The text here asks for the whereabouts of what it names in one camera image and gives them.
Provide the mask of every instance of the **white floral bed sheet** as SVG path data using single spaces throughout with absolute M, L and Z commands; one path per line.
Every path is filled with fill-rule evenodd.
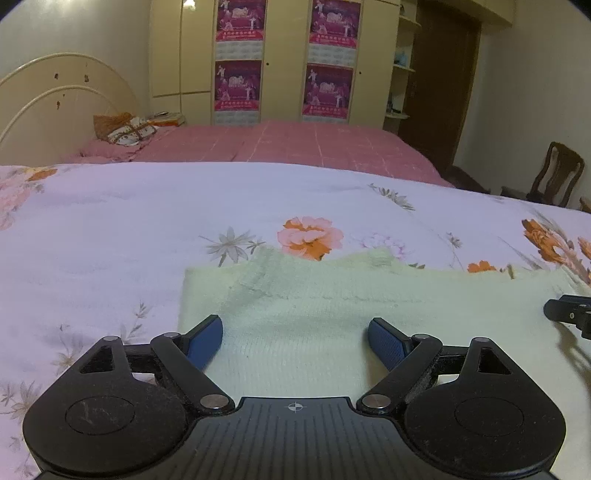
M 23 417 L 87 348 L 105 335 L 142 343 L 176 329 L 189 266 L 246 262 L 261 245 L 310 261 L 387 247 L 416 268 L 511 274 L 508 264 L 565 265 L 590 283 L 590 241 L 583 212 L 351 171 L 257 163 L 0 167 L 0 478 L 37 473 Z M 565 395 L 588 404 L 591 342 L 574 327 L 565 331 L 556 345 L 567 345 L 579 379 Z M 590 411 L 572 412 L 588 432 Z M 589 445 L 587 438 L 580 452 L 559 455 L 563 480 L 587 478 Z M 577 464 L 568 465 L 572 458 Z

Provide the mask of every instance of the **shelf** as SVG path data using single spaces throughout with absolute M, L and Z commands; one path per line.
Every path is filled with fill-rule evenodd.
M 400 15 L 400 24 L 407 25 L 410 28 L 421 28 L 420 23 L 417 23 L 411 18 L 405 17 L 404 15 Z
M 414 73 L 414 70 L 410 67 L 405 67 L 404 65 L 399 65 L 398 63 L 394 64 L 394 67 L 400 70 L 405 70 L 406 72 Z
M 394 118 L 396 120 L 406 120 L 409 117 L 406 113 L 396 113 L 396 112 L 386 113 L 385 116 L 387 118 Z

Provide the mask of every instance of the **cream headboard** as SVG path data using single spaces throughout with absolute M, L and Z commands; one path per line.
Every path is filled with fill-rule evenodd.
M 0 165 L 59 163 L 95 137 L 93 115 L 140 113 L 127 82 L 79 53 L 33 60 L 0 80 Z

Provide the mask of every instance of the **white wall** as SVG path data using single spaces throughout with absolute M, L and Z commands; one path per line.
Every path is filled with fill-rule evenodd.
M 61 51 L 113 67 L 147 111 L 151 0 L 23 0 L 0 21 L 0 79 Z
M 529 191 L 548 145 L 587 162 L 571 195 L 591 196 L 591 21 L 568 0 L 517 0 L 512 28 L 483 35 L 455 164 L 493 193 Z

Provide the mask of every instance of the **orange and pink flower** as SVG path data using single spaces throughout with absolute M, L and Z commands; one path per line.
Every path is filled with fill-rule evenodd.
M 283 227 L 277 232 L 277 240 L 286 254 L 320 261 L 333 248 L 343 247 L 343 232 L 325 218 L 295 217 Z

